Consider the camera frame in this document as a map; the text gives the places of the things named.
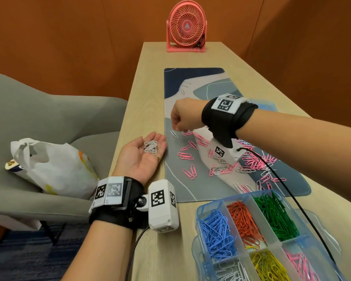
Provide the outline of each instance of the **fan grille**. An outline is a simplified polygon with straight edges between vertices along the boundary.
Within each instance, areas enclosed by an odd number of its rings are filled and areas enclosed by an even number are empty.
[[[194,5],[185,4],[174,12],[170,28],[176,43],[194,45],[201,38],[205,28],[202,12]]]

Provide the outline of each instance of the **chair leg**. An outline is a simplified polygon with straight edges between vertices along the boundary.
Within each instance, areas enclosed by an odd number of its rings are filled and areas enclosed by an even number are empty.
[[[57,235],[54,236],[51,229],[49,228],[48,224],[46,221],[40,221],[40,223],[42,224],[42,227],[44,228],[44,231],[46,232],[47,236],[50,238],[50,240],[52,241],[52,245],[55,245],[57,243],[57,241],[59,240],[62,232],[65,229],[66,223],[63,223],[61,225],[60,230],[58,231]]]

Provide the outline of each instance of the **open palm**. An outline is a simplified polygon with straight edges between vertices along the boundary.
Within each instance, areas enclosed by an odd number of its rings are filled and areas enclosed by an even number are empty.
[[[157,141],[157,154],[146,153],[144,142]],[[166,136],[151,132],[144,139],[138,137],[122,147],[112,176],[129,176],[145,185],[154,174],[167,148]]]

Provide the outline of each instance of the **carpet floor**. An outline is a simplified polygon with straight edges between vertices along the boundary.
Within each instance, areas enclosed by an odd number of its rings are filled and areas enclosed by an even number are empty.
[[[56,235],[61,224],[49,225]],[[89,224],[66,224],[52,246],[43,228],[10,231],[0,243],[0,281],[59,281],[77,254]]]

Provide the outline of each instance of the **hand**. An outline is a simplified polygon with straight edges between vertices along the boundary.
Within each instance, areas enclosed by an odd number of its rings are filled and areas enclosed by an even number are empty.
[[[208,100],[191,98],[177,100],[170,115],[173,130],[188,132],[204,127],[205,124],[201,121],[201,113],[208,102]]]
[[[145,185],[154,174],[167,148],[165,135],[152,132],[146,138],[136,138],[122,147],[112,176],[129,176]],[[145,153],[144,142],[157,141],[157,154]]]

